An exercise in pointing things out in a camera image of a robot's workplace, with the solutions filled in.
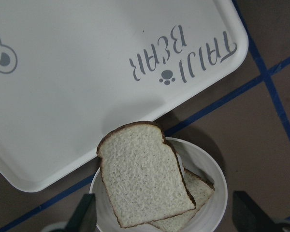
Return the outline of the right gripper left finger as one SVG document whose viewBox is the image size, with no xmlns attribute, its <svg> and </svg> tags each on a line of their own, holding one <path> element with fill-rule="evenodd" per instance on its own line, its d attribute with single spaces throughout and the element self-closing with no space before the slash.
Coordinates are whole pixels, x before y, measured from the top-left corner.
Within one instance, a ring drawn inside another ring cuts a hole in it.
<svg viewBox="0 0 290 232">
<path fill-rule="evenodd" d="M 84 194 L 73 215 L 66 224 L 65 232 L 94 232 L 97 224 L 96 197 Z"/>
</svg>

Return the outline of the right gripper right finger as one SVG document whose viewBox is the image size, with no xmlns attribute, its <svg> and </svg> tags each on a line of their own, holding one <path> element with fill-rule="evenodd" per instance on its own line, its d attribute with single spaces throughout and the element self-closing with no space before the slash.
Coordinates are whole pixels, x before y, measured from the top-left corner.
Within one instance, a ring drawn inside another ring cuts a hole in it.
<svg viewBox="0 0 290 232">
<path fill-rule="evenodd" d="M 234 191 L 232 194 L 232 222 L 238 232 L 280 231 L 245 191 Z"/>
</svg>

